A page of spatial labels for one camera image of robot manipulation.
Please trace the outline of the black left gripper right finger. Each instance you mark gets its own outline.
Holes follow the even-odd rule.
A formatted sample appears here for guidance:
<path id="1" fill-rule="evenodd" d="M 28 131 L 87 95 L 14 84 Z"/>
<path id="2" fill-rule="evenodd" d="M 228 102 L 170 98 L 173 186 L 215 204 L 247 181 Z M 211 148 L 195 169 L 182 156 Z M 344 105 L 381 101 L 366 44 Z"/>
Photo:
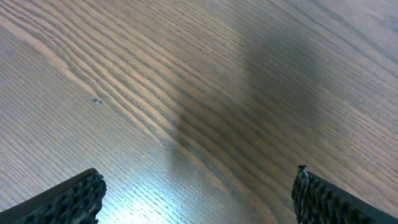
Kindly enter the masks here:
<path id="1" fill-rule="evenodd" d="M 299 165 L 291 197 L 297 223 L 397 224 L 397 218 Z"/>

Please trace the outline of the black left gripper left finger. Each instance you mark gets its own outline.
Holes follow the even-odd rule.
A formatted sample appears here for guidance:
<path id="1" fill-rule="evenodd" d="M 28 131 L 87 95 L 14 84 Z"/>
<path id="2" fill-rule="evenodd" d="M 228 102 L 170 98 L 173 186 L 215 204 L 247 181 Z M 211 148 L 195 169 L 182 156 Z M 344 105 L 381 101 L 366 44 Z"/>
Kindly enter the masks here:
<path id="1" fill-rule="evenodd" d="M 3 224 L 97 224 L 106 182 L 90 168 L 1 212 Z"/>

